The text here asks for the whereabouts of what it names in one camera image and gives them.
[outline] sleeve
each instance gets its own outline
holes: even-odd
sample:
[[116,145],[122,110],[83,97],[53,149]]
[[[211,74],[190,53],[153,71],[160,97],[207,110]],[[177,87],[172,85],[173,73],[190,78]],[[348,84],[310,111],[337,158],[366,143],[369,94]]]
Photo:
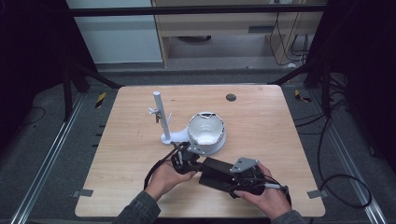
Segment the sleeve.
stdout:
[[300,213],[294,210],[289,211],[288,213],[285,213],[281,217],[276,218],[271,223],[272,224],[305,224]]
[[134,200],[126,206],[113,224],[151,224],[157,219],[161,209],[154,199],[145,191],[141,191]]

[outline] wooden table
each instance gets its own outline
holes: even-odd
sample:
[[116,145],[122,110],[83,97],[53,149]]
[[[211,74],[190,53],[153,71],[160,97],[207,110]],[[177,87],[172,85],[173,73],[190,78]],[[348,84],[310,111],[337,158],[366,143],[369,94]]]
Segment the wooden table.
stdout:
[[[171,132],[185,128],[198,112],[217,113],[227,140],[212,158],[232,164],[239,157],[259,160],[290,187],[293,209],[304,217],[324,215],[322,200],[308,198],[307,192],[318,187],[280,87],[216,85],[121,88],[84,185],[93,195],[79,198],[77,216],[116,217],[143,189],[152,165],[173,149],[163,145],[161,124],[149,114],[149,107],[156,107],[154,91],[161,93],[167,115],[172,113]],[[236,101],[226,100],[229,93]],[[160,199],[161,217],[264,216],[250,203],[199,184],[200,175]]]

